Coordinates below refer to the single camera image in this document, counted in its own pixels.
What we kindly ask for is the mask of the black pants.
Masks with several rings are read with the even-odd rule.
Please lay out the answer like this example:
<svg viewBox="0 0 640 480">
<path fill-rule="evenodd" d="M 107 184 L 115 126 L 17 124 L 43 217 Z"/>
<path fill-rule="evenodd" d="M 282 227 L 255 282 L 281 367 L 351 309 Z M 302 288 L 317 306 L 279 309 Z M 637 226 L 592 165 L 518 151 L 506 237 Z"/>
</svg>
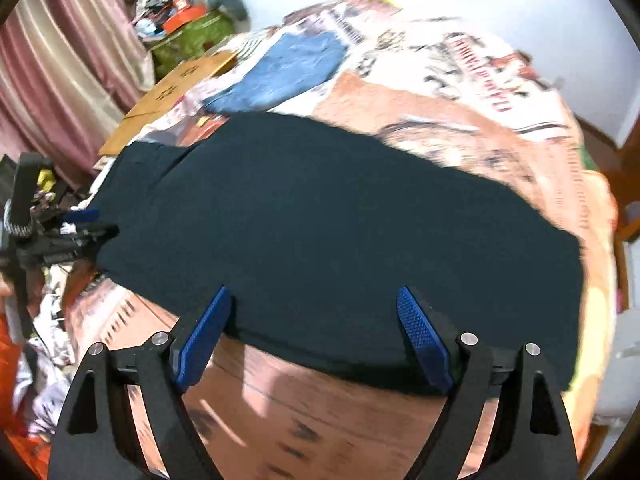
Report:
<svg viewBox="0 0 640 480">
<path fill-rule="evenodd" d="M 314 120 L 235 115 L 188 148 L 136 142 L 92 201 L 118 235 L 96 264 L 175 315 L 221 287 L 228 334 L 300 365 L 416 376 L 396 313 L 414 289 L 491 346 L 538 344 L 561 387 L 584 271 L 578 239 L 468 174 Z"/>
</svg>

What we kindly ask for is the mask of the newspaper print bed cover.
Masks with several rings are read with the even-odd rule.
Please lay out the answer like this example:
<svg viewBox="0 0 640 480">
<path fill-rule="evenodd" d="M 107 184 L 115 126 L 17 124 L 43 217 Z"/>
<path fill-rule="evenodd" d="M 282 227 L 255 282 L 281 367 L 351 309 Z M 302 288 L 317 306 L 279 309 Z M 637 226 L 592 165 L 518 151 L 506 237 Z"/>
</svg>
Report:
<svg viewBox="0 0 640 480">
<path fill-rule="evenodd" d="M 474 184 L 524 200 L 535 218 L 579 240 L 584 290 L 570 314 L 579 334 L 563 399 L 583 451 L 615 327 L 617 209 L 608 181 L 591 168 L 582 129 L 555 92 L 513 100 L 512 110 L 529 124 L 559 119 L 547 133 L 519 134 L 495 121 L 471 77 L 457 90 L 461 99 L 453 101 L 346 68 L 282 110 L 422 158 L 436 177 L 468 174 Z M 443 403 L 416 376 L 366 379 L 301 366 L 238 330 L 224 337 L 186 397 L 207 451 L 229 479 L 397 479 Z"/>
</svg>

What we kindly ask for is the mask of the wooden lap desk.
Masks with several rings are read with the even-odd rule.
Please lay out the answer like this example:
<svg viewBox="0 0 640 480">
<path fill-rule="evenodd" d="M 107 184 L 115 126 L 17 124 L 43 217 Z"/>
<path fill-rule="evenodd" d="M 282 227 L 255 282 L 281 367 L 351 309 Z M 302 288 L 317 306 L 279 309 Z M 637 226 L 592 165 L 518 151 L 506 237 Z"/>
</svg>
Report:
<svg viewBox="0 0 640 480">
<path fill-rule="evenodd" d="M 130 110 L 102 145 L 99 155 L 117 156 L 145 125 L 168 113 L 188 90 L 231 70 L 237 57 L 236 52 L 220 51 L 176 66 Z"/>
</svg>

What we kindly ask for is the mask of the orange box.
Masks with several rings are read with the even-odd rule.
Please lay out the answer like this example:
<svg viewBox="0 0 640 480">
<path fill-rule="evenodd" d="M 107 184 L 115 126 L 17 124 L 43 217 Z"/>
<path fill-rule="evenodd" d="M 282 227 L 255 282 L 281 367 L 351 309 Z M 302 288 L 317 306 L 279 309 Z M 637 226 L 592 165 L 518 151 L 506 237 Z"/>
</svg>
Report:
<svg viewBox="0 0 640 480">
<path fill-rule="evenodd" d="M 166 32 L 166 34 L 171 34 L 183 25 L 198 20 L 206 14 L 206 6 L 189 6 L 171 15 L 163 24 L 163 31 Z"/>
</svg>

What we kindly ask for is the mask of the striped red curtain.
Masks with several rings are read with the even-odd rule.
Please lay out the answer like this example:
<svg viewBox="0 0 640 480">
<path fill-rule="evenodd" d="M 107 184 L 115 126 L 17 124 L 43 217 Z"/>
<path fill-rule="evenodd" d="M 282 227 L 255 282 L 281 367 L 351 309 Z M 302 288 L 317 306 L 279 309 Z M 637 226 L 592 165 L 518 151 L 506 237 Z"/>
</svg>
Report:
<svg viewBox="0 0 640 480">
<path fill-rule="evenodd" d="M 74 188 L 155 84 L 136 0 L 18 0 L 1 26 L 1 151 L 37 152 Z"/>
</svg>

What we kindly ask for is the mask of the green storage box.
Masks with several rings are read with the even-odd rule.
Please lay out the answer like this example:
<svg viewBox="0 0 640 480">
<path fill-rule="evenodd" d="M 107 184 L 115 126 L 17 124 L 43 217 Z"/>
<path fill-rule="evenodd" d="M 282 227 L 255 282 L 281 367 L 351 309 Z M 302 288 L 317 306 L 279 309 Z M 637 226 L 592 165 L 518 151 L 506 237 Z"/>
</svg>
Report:
<svg viewBox="0 0 640 480">
<path fill-rule="evenodd" d="M 234 34 L 232 19 L 215 11 L 153 42 L 150 52 L 155 79 L 161 80 L 184 61 L 201 58 L 210 48 Z"/>
</svg>

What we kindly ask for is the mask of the folded blue jeans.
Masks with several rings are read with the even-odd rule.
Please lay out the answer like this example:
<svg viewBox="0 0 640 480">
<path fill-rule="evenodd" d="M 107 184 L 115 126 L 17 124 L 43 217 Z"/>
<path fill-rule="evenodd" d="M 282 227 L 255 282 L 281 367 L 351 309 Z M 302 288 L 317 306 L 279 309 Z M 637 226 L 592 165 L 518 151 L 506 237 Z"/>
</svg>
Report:
<svg viewBox="0 0 640 480">
<path fill-rule="evenodd" d="M 204 110 L 221 115 L 271 110 L 331 79 L 346 50 L 333 32 L 284 34 L 239 82 L 205 99 Z"/>
</svg>

